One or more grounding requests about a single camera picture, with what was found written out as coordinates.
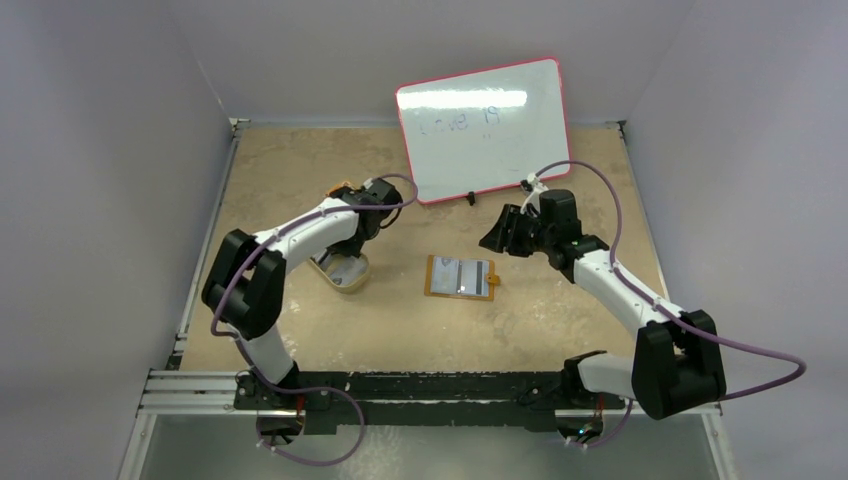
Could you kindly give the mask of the white VIP card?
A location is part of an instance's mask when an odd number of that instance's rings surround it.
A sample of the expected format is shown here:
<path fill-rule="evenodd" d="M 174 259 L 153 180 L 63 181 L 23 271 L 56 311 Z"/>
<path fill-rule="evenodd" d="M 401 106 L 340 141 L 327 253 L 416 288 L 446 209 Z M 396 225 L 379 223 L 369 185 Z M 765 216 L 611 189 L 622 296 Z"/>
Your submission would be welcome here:
<path fill-rule="evenodd" d="M 434 294 L 457 294 L 460 287 L 461 261 L 452 257 L 435 256 L 432 262 L 430 292 Z"/>

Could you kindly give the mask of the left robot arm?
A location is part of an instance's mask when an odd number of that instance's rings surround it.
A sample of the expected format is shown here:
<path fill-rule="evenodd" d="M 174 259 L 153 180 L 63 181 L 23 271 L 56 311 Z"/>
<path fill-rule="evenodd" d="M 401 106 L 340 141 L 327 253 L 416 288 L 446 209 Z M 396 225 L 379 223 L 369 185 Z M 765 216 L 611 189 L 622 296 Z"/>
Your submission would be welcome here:
<path fill-rule="evenodd" d="M 276 323 L 286 277 L 306 261 L 359 259 L 364 244 L 407 206 L 393 174 L 341 186 L 313 209 L 269 230 L 227 233 L 201 290 L 213 313 L 211 332 L 231 338 L 254 374 L 259 395 L 272 408 L 297 399 L 299 369 Z"/>

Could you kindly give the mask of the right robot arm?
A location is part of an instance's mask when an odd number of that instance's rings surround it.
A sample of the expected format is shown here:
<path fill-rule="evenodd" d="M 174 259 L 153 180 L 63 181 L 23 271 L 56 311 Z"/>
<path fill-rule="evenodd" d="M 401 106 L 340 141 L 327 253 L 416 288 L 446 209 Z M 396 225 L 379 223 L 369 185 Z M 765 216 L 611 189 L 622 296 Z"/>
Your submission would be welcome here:
<path fill-rule="evenodd" d="M 479 245 L 522 258 L 545 254 L 554 270 L 591 294 L 633 335 L 631 358 L 598 350 L 565 361 L 561 392 L 569 404 L 584 407 L 600 393 L 613 394 L 636 401 L 659 420 L 726 394 L 720 348 L 709 339 L 716 332 L 712 317 L 702 310 L 686 312 L 629 279 L 610 247 L 583 232 L 571 191 L 546 191 L 527 212 L 505 205 Z"/>

